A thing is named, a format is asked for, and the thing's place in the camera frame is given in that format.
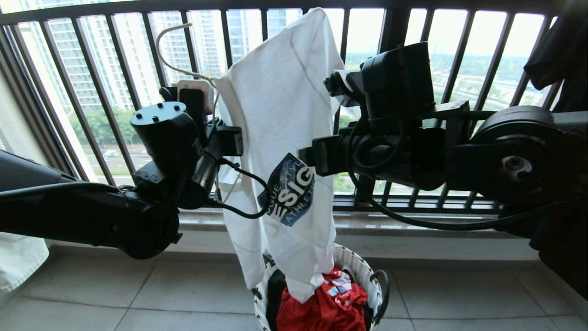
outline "laundry basket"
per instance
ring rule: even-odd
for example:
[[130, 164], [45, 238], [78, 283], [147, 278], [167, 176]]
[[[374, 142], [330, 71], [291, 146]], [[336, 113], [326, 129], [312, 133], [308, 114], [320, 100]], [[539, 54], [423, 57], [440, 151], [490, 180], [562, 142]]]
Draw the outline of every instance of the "laundry basket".
[[[349, 268], [352, 277], [367, 293], [367, 303], [374, 311], [372, 325], [368, 331], [374, 331], [388, 307], [388, 297], [390, 296], [388, 275], [383, 270], [374, 272], [369, 264], [359, 255], [341, 245], [334, 244], [333, 251], [335, 263]], [[265, 256], [265, 260], [265, 275], [263, 276], [263, 280], [252, 291], [254, 294], [255, 317], [257, 317], [259, 327], [263, 331], [271, 331], [268, 320], [265, 317], [266, 307], [268, 305], [268, 281], [278, 267], [271, 257]], [[377, 276], [381, 276], [384, 280], [384, 291], [382, 291]]]

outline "basket handle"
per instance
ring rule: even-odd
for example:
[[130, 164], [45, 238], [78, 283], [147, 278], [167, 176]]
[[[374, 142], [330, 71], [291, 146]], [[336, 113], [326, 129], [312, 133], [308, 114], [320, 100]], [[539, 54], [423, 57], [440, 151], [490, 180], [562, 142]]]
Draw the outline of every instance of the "basket handle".
[[375, 325], [380, 323], [380, 319], [384, 317], [384, 313], [386, 313], [386, 308], [388, 308], [388, 299], [390, 299], [390, 279], [388, 279], [388, 275], [384, 270], [376, 270], [369, 278], [372, 281], [374, 278], [380, 275], [384, 279], [384, 288], [382, 289], [383, 297], [382, 297], [382, 304], [377, 308], [377, 312], [373, 317]]

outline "red shirt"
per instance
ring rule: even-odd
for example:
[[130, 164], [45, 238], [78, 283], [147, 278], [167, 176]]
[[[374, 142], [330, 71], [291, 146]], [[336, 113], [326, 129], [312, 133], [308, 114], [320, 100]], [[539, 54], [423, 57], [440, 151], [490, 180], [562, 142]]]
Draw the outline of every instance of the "red shirt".
[[304, 304], [284, 289], [278, 331], [366, 331], [363, 304], [368, 295], [363, 288], [351, 284], [337, 267], [324, 278], [324, 284]]

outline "tile floor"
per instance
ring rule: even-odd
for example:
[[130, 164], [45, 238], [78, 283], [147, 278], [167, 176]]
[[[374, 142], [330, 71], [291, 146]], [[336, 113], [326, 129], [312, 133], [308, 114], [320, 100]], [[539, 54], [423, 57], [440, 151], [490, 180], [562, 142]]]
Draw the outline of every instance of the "tile floor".
[[[586, 331], [534, 270], [387, 270], [390, 331]], [[259, 330], [235, 264], [61, 256], [0, 309], [2, 331]]]

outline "car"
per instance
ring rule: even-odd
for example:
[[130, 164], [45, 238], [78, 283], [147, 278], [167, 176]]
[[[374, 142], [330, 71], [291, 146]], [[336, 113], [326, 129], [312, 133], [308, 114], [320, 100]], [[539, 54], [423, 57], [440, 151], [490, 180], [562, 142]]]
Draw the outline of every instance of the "car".
[[114, 156], [119, 156], [119, 155], [120, 155], [120, 152], [117, 150], [107, 150], [106, 152], [102, 153], [103, 158], [108, 158], [111, 156], [114, 157]]

